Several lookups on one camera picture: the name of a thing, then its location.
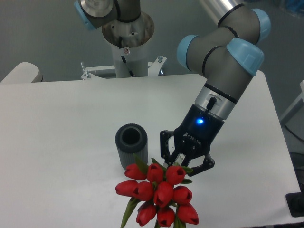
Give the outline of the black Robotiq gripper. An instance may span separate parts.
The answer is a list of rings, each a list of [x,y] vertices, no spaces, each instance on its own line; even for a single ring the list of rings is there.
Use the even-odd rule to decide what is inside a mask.
[[[160,152],[164,163],[168,166],[188,166],[190,161],[204,156],[203,163],[191,167],[188,176],[195,176],[215,166],[215,160],[209,154],[210,146],[224,124],[224,121],[215,117],[206,109],[192,105],[181,125],[174,131],[163,130],[160,132]],[[174,137],[175,151],[170,154],[169,139]],[[182,163],[178,155],[185,156]]]

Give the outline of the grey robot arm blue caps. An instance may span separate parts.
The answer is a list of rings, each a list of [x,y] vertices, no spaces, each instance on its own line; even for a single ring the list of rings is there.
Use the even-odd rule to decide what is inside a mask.
[[[166,165],[193,167],[190,176],[212,168],[210,146],[238,100],[264,61],[257,44],[271,30],[268,15],[248,9],[240,0],[204,0],[202,6],[217,25],[205,37],[186,36],[177,48],[178,62],[206,78],[195,103],[181,125],[160,133],[161,157]],[[117,77],[147,76],[149,67],[143,46],[154,33],[154,23],[138,0],[77,0],[74,3],[84,25],[102,30],[114,46]]]

